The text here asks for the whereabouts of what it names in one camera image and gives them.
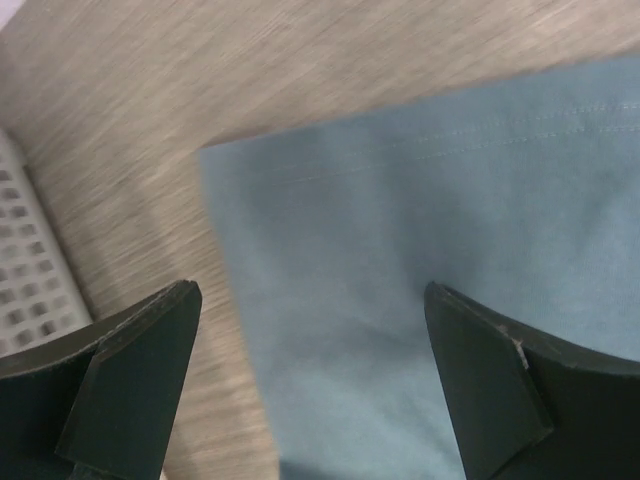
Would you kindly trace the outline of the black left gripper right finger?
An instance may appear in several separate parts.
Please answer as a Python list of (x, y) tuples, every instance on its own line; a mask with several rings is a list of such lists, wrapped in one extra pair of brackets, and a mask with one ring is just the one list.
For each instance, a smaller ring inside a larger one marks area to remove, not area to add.
[(638, 478), (638, 362), (435, 282), (424, 311), (466, 478)]

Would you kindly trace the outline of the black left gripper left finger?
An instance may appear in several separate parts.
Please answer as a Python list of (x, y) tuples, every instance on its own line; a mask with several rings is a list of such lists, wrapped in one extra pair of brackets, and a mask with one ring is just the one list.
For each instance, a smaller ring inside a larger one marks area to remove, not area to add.
[(201, 307), (177, 281), (2, 358), (2, 478), (160, 478)]

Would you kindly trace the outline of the grey-blue t shirt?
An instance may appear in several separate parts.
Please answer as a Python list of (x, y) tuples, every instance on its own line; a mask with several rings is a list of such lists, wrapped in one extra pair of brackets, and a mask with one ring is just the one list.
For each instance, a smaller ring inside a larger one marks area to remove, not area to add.
[(431, 283), (639, 356), (639, 59), (200, 153), (283, 479), (461, 479)]

